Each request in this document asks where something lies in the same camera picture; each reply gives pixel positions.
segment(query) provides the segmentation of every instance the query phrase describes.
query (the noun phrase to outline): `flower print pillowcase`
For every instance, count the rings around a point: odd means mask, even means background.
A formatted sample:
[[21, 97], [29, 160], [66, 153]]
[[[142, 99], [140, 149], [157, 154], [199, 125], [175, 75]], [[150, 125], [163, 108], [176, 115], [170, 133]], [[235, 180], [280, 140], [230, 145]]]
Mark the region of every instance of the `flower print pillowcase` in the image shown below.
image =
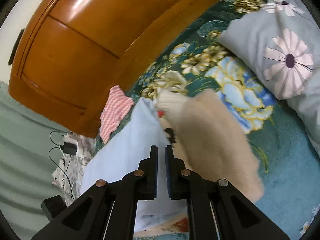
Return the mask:
[[285, 0], [230, 23], [218, 39], [241, 58], [278, 99], [301, 95], [320, 64], [320, 30], [309, 12]]

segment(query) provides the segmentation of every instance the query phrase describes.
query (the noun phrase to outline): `pink striped cloth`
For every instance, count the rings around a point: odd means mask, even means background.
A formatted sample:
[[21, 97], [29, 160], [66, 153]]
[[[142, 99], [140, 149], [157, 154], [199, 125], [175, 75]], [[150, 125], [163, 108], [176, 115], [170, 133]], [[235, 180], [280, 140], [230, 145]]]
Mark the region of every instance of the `pink striped cloth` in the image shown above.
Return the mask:
[[127, 97], [119, 86], [110, 89], [108, 101], [100, 116], [100, 137], [107, 143], [110, 134], [115, 131], [133, 105], [133, 99]]

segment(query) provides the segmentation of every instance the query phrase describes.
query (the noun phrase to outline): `wooden cabinet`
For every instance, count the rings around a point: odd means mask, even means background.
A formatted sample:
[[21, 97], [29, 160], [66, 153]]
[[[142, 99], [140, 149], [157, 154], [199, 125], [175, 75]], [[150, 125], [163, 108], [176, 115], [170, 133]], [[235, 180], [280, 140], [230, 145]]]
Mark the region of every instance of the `wooden cabinet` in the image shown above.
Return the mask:
[[95, 137], [113, 85], [129, 89], [218, 0], [43, 0], [16, 51], [9, 93]]

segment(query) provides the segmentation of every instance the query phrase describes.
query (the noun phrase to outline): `patterned cloth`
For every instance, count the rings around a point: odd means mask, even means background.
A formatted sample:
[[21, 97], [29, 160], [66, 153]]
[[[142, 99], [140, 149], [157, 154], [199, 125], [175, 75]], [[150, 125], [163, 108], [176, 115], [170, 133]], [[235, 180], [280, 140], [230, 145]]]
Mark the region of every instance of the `patterned cloth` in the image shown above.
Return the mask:
[[[159, 92], [167, 89], [194, 97], [202, 90], [214, 89], [260, 160], [265, 194], [256, 206], [290, 239], [297, 240], [319, 204], [319, 156], [297, 114], [286, 102], [277, 100], [242, 60], [216, 42], [232, 20], [259, 10], [266, 1], [221, 0], [213, 5], [147, 68], [130, 95], [157, 99]], [[188, 234], [148, 239], [178, 238], [188, 239]]]
[[133, 100], [127, 97], [119, 86], [110, 89], [108, 101], [101, 114], [100, 137], [106, 143], [121, 120], [129, 112]]
[[[82, 135], [76, 135], [77, 139], [81, 141], [84, 148], [80, 156], [73, 156], [63, 154], [59, 161], [59, 167], [67, 174], [71, 188], [72, 196], [77, 199], [80, 196], [80, 188], [82, 186], [84, 168], [88, 162], [94, 157], [95, 139], [87, 138]], [[69, 206], [74, 201], [71, 196], [71, 188], [69, 181], [65, 174], [57, 167], [52, 173], [52, 185], [56, 185], [64, 195], [66, 205]]]

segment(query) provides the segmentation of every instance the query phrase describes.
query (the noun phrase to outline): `power adapter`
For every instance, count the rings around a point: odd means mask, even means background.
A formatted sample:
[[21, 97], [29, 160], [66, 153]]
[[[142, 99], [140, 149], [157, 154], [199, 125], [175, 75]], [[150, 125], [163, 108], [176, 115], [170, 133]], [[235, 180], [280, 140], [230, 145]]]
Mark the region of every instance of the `power adapter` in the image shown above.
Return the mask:
[[64, 142], [63, 147], [61, 147], [63, 153], [69, 155], [76, 155], [77, 153], [77, 145], [73, 143]]

